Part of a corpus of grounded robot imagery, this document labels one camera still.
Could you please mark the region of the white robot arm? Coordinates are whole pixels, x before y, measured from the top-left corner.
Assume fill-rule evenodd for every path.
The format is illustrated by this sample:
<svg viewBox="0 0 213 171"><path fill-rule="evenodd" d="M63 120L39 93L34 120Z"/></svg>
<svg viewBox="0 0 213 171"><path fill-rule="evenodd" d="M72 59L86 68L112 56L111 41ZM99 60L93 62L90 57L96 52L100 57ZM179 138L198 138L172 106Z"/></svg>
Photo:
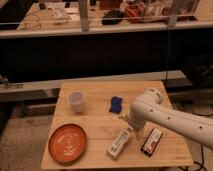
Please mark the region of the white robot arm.
<svg viewBox="0 0 213 171"><path fill-rule="evenodd" d="M139 131L150 121L213 150L213 119L165 107L162 99L158 89L145 89L130 105L129 126Z"/></svg>

